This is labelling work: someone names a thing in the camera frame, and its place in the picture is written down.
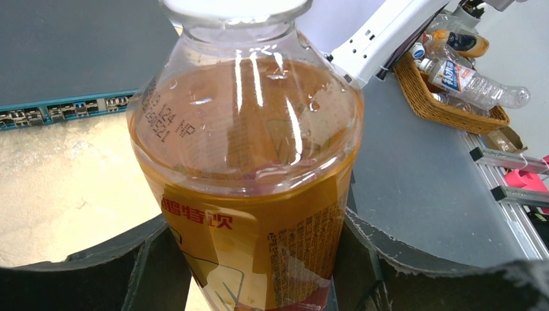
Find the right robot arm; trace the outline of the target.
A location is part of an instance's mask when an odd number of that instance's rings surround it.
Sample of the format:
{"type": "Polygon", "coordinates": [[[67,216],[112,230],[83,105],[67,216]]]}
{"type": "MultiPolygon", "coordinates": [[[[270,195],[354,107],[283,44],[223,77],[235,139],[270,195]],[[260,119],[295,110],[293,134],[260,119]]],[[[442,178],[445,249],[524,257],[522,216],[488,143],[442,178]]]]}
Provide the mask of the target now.
{"type": "Polygon", "coordinates": [[[363,88],[396,49],[447,3],[385,1],[357,32],[332,50],[331,63],[352,87],[363,88]]]}

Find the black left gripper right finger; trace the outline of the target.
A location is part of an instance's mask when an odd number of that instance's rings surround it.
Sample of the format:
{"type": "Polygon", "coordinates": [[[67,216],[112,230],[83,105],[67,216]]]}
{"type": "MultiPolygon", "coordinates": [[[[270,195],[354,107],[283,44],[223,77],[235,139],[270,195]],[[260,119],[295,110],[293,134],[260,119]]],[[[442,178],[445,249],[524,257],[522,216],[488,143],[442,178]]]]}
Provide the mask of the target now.
{"type": "Polygon", "coordinates": [[[333,271],[339,310],[547,310],[548,262],[478,268],[416,249],[353,210],[333,271]]]}

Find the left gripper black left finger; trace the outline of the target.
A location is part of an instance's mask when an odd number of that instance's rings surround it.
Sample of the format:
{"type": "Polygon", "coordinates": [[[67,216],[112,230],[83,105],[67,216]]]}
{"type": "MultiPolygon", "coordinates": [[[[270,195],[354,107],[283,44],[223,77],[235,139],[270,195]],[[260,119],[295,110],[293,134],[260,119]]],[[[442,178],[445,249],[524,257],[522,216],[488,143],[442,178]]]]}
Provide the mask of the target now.
{"type": "Polygon", "coordinates": [[[62,262],[1,268],[2,310],[184,310],[191,273],[162,216],[62,262]]]}

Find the white bottle cap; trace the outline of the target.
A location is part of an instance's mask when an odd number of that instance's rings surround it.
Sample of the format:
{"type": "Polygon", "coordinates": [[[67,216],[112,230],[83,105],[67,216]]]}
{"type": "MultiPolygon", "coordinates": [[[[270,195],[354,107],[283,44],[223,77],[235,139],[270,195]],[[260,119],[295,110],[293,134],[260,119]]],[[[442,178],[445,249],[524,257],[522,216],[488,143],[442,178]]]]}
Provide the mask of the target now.
{"type": "Polygon", "coordinates": [[[307,12],[312,0],[160,0],[166,17],[183,26],[248,27],[292,20],[307,12]]]}

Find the tea bottle with yellow-red label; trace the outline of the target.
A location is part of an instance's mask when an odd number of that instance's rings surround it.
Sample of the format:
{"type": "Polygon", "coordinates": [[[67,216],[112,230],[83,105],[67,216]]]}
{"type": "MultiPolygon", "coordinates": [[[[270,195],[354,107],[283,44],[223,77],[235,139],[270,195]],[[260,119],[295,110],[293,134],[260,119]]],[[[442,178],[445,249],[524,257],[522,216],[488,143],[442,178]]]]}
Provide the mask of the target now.
{"type": "Polygon", "coordinates": [[[137,161],[209,307],[324,310],[364,97],[294,22],[184,22],[128,112],[137,161]]]}

